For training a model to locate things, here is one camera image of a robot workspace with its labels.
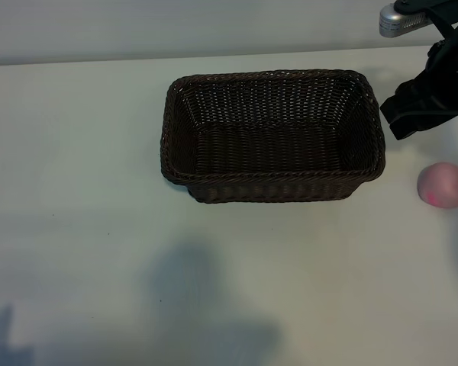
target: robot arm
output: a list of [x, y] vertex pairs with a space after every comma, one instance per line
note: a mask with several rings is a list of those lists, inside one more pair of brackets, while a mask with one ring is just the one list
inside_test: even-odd
[[458, 0], [398, 0], [380, 13], [380, 34], [397, 37], [434, 24], [444, 40], [427, 54], [426, 67], [401, 84], [381, 110], [397, 140], [458, 115]]

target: gray wall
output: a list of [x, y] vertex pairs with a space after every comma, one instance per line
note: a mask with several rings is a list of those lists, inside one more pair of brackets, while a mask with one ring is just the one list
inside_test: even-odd
[[388, 0], [0, 0], [0, 63], [428, 45], [381, 38]]

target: table surface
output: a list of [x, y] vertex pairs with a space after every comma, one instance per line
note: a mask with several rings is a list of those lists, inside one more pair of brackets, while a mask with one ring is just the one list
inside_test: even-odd
[[0, 359], [25, 366], [458, 365], [458, 118], [348, 199], [199, 204], [160, 174], [180, 76], [354, 69], [379, 102], [428, 47], [0, 67]]

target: wicker basket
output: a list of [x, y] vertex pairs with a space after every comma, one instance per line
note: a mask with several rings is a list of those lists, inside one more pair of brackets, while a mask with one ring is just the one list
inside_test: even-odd
[[194, 75], [168, 91], [161, 170], [197, 201], [339, 200], [384, 167], [378, 104], [358, 72]]

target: pink ball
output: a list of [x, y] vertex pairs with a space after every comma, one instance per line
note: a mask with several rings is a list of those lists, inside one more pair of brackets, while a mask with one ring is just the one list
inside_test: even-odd
[[458, 207], [458, 166], [437, 162], [421, 172], [418, 179], [421, 200], [435, 207]]

